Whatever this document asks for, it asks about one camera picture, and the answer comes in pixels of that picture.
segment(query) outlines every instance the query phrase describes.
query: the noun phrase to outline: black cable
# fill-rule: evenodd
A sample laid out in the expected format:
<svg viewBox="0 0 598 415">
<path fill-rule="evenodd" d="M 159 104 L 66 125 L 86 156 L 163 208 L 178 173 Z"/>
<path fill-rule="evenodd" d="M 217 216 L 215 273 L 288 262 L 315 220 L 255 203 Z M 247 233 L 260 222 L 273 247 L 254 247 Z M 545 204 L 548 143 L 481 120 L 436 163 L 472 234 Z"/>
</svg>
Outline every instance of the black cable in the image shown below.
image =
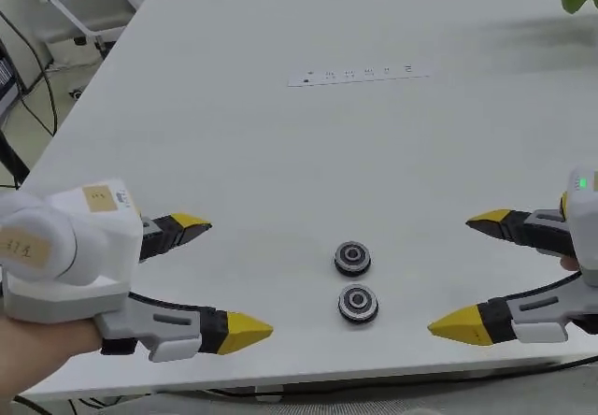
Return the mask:
<svg viewBox="0 0 598 415">
<path fill-rule="evenodd" d="M 550 366 L 539 366 L 537 368 L 512 371 L 508 373 L 502 373 L 497 375 L 480 376 L 478 378 L 464 378 L 464 379 L 433 379 L 424 382 L 377 382 L 371 384 L 356 384 L 345 387 L 337 387 L 333 389 L 322 389 L 312 391 L 300 391 L 300 392 L 253 392 L 249 394 L 235 394 L 233 392 L 226 392 L 224 390 L 210 390 L 211 393 L 226 396 L 229 398 L 255 398 L 257 396 L 314 396 L 322 394 L 340 394 L 343 392 L 351 392 L 356 390 L 364 389 L 390 389 L 400 387 L 414 387 L 418 385 L 437 385 L 437 384 L 463 384 L 471 382 L 491 382 L 495 380 L 504 379 L 518 379 L 526 378 L 528 376 L 544 375 L 546 373 L 555 373 L 558 371 L 568 370 L 576 368 L 578 366 L 593 364 L 598 362 L 598 356 L 587 357 L 578 361 L 568 362 L 566 364 L 550 365 Z"/>
<path fill-rule="evenodd" d="M 16 75 L 18 74 L 17 66 L 15 65 L 15 62 L 12 61 L 12 57 L 8 53 L 8 48 L 2 42 L 1 39 L 0 39 L 0 49 L 5 54 L 5 58 L 7 59 L 7 63 L 8 63 L 8 68 L 10 69 L 11 72 L 13 72 L 15 74 L 15 78 L 16 78 Z M 21 101 L 22 105 L 29 112 L 29 114 L 31 114 L 36 119 L 36 121 L 44 128 L 44 130 L 46 130 L 50 136 L 54 137 L 54 135 L 52 134 L 52 131 L 48 128 L 48 126 L 46 126 L 46 124 L 44 122 L 42 122 L 41 119 L 39 119 L 39 117 L 37 117 L 37 115 L 29 108 L 29 106 L 25 102 L 25 92 L 24 92 L 24 89 L 22 88 L 21 81 L 18 79 L 15 79 L 15 82 L 17 84 L 17 93 L 19 95 L 19 100 Z"/>
<path fill-rule="evenodd" d="M 34 113 L 34 111 L 30 109 L 29 106 L 25 103 L 25 98 L 22 95 L 22 93 L 19 93 L 19 100 L 21 101 L 25 109 L 29 112 L 29 114 L 31 114 L 36 119 L 37 123 L 39 123 L 43 127 L 43 129 L 46 130 L 46 132 L 48 132 L 48 135 L 54 137 L 52 131 L 48 128 L 48 126 L 43 121 L 41 121 L 41 119 L 39 119 L 39 117 Z"/>
<path fill-rule="evenodd" d="M 95 399 L 95 398 L 90 398 L 90 401 L 92 401 L 93 403 L 97 404 L 98 406 L 102 406 L 104 408 L 108 407 L 108 404 L 103 403 L 102 401 L 100 401 L 99 399 Z"/>
<path fill-rule="evenodd" d="M 79 402 L 80 402 L 80 403 L 81 403 L 83 406 L 87 406 L 88 408 L 98 408 L 98 409 L 104 408 L 103 406 L 97 406 L 97 405 L 95 405 L 95 404 L 92 404 L 92 403 L 90 403 L 90 402 L 88 402 L 88 401 L 85 401 L 84 399 L 79 399 Z"/>
<path fill-rule="evenodd" d="M 43 407 L 37 405 L 33 401 L 29 401 L 27 398 L 23 398 L 22 396 L 15 396 L 13 401 L 15 403 L 21 404 L 22 406 L 30 408 L 33 412 L 36 412 L 39 415 L 52 415 L 51 412 L 48 412 Z"/>
<path fill-rule="evenodd" d="M 68 400 L 68 404 L 70 405 L 71 410 L 73 411 L 73 415 L 78 415 L 77 408 L 75 407 L 75 403 L 72 399 Z"/>
<path fill-rule="evenodd" d="M 0 10 L 0 18 L 2 18 L 4 20 L 4 22 L 8 25 L 8 27 L 10 27 L 12 29 L 12 31 L 27 45 L 29 50 L 34 54 L 34 57 L 36 58 L 37 65 L 39 66 L 39 70 L 41 71 L 41 75 L 44 78 L 44 81 L 46 82 L 46 86 L 48 87 L 48 95 L 50 96 L 50 105 L 52 108 L 52 115 L 54 117 L 54 126 L 53 126 L 53 130 L 52 130 L 52 135 L 54 136 L 54 135 L 56 135 L 56 132 L 58 132 L 58 111 L 56 110 L 56 102 L 54 100 L 54 91 L 52 90 L 52 87 L 50 85 L 50 79 L 48 78 L 48 74 L 46 73 L 46 68 L 41 63 L 41 60 L 39 59 L 39 55 L 37 55 L 36 50 L 31 45 L 29 40 L 21 33 L 21 31 L 15 26 L 15 24 L 13 24 L 10 21 L 10 19 L 7 18 L 7 15 L 5 15 L 2 10 Z"/>
</svg>

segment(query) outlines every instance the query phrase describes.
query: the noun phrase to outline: table surface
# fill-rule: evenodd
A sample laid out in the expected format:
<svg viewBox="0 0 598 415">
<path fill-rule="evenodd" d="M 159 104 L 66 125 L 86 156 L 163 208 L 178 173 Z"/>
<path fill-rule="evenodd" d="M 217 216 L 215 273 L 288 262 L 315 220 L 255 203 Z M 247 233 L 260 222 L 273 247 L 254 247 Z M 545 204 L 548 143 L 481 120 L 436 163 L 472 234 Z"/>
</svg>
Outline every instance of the table surface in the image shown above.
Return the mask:
<svg viewBox="0 0 598 415">
<path fill-rule="evenodd" d="M 215 228 L 138 268 L 134 289 L 242 310 L 275 326 L 227 356 L 74 359 L 30 395 L 133 393 L 432 373 L 598 353 L 431 336 L 450 310 L 562 278 L 554 258 L 464 221 L 555 208 L 594 165 L 595 9 L 559 0 L 149 0 L 25 189 L 125 179 L 146 215 Z M 425 62 L 427 79 L 290 88 L 309 69 Z M 337 245 L 372 251 L 379 299 L 339 316 Z"/>
</svg>

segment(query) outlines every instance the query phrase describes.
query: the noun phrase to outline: ball bearing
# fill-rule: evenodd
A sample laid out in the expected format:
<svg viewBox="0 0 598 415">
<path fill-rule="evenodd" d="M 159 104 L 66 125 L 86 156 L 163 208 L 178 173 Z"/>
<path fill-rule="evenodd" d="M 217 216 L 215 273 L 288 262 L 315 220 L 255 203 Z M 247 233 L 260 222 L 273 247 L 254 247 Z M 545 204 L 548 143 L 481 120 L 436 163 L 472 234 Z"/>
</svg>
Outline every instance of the ball bearing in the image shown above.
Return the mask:
<svg viewBox="0 0 598 415">
<path fill-rule="evenodd" d="M 345 276 L 358 277 L 367 272 L 372 264 L 369 250 L 359 242 L 345 242 L 335 253 L 336 269 Z"/>
<path fill-rule="evenodd" d="M 351 323 L 368 323 L 377 316 L 378 303 L 371 289 L 362 284 L 350 284 L 338 297 L 338 310 Z"/>
</svg>

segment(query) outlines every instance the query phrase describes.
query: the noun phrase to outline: finger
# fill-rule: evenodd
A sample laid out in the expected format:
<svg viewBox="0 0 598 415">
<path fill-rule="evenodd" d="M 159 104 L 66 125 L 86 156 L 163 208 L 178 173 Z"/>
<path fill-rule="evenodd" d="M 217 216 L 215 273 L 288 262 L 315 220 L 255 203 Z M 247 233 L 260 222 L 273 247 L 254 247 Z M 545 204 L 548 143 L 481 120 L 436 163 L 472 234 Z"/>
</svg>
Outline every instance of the finger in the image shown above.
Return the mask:
<svg viewBox="0 0 598 415">
<path fill-rule="evenodd" d="M 579 264 L 577 263 L 577 260 L 569 257 L 561 258 L 561 266 L 565 270 L 569 270 L 571 272 L 575 272 L 579 269 Z"/>
</svg>

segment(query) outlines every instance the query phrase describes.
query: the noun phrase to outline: sticker with handwriting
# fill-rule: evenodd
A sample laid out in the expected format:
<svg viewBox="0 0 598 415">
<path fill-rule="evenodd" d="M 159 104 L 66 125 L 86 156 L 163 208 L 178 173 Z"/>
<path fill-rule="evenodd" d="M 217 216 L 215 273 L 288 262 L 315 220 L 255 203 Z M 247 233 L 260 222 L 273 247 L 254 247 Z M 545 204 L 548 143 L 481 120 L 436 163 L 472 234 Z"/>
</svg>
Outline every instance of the sticker with handwriting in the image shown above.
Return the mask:
<svg viewBox="0 0 598 415">
<path fill-rule="evenodd" d="M 0 256 L 43 268 L 50 258 L 50 243 L 21 228 L 7 226 L 0 230 Z"/>
<path fill-rule="evenodd" d="M 106 185 L 86 186 L 83 188 L 83 194 L 91 212 L 109 212 L 116 211 L 117 206 L 112 196 L 112 191 Z"/>
</svg>

